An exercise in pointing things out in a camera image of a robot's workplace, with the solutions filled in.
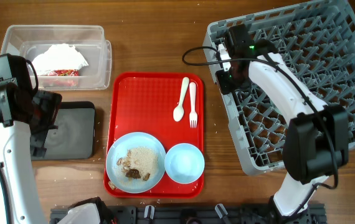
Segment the white paper napkin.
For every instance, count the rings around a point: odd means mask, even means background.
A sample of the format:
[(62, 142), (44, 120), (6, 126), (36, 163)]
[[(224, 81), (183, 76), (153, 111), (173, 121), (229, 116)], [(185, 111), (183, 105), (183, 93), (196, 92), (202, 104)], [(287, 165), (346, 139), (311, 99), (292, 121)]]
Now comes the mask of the white paper napkin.
[(84, 56), (69, 44), (51, 45), (49, 49), (38, 55), (32, 64), (39, 76), (44, 76), (53, 70), (80, 70), (89, 66)]

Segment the grey dishwasher rack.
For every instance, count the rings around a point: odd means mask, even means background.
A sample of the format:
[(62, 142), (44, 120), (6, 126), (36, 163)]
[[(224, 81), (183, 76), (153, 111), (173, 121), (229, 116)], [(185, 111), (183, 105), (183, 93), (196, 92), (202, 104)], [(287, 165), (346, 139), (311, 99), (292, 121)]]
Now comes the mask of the grey dishwasher rack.
[[(204, 54), (215, 75), (215, 50), (230, 27), (245, 24), (253, 40), (267, 39), (310, 91), (348, 112), (349, 148), (355, 149), (355, 14), (347, 1), (310, 1), (212, 22)], [(247, 175), (281, 169), (287, 125), (257, 85), (222, 95), (229, 131)]]

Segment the red candy wrapper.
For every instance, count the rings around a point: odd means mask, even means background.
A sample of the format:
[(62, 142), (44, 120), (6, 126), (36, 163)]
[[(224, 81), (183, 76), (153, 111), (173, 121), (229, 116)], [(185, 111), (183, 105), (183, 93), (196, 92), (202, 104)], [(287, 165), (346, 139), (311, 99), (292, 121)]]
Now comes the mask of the red candy wrapper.
[(53, 70), (44, 75), (43, 87), (72, 87), (78, 84), (78, 70)]

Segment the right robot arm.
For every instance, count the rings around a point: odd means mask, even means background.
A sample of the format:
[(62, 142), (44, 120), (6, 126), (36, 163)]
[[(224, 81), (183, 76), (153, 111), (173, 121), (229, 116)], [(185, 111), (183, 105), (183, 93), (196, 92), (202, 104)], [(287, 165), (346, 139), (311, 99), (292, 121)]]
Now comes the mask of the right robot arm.
[(347, 112), (312, 94), (277, 48), (269, 40), (252, 40), (245, 24), (230, 27), (217, 50), (222, 94), (254, 83), (288, 125), (282, 153), (287, 174), (270, 199), (270, 218), (279, 223), (292, 220), (307, 209), (319, 187), (338, 186), (338, 169), (349, 160)]

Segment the white plastic fork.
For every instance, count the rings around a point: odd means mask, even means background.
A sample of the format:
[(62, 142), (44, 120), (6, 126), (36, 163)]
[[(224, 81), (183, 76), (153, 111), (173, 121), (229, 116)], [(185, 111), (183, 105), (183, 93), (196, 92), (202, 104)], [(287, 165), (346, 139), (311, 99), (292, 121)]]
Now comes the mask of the white plastic fork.
[(196, 113), (196, 84), (190, 82), (189, 84), (189, 94), (190, 94), (190, 103), (191, 103), (191, 112), (189, 113), (190, 127), (197, 127), (197, 113)]

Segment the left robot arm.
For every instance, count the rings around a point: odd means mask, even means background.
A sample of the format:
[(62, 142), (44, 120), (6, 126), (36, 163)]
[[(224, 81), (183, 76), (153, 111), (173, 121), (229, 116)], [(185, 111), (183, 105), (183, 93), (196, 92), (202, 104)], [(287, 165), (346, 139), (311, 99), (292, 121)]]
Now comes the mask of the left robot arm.
[(31, 61), (0, 55), (0, 223), (47, 223), (32, 160), (92, 150), (95, 108), (40, 90)]

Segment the white plastic spoon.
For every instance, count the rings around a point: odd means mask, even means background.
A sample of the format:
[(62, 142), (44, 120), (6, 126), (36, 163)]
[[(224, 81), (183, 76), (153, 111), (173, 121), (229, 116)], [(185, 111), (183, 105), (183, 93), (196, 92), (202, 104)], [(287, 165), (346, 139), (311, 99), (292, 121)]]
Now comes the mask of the white plastic spoon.
[(182, 117), (184, 116), (183, 103), (184, 103), (184, 99), (186, 96), (188, 86), (189, 86), (189, 78), (184, 77), (182, 79), (182, 83), (181, 83), (179, 101), (178, 101), (177, 107), (175, 107), (175, 109), (173, 111), (173, 119), (175, 120), (175, 122), (179, 122), (180, 120), (182, 120)]

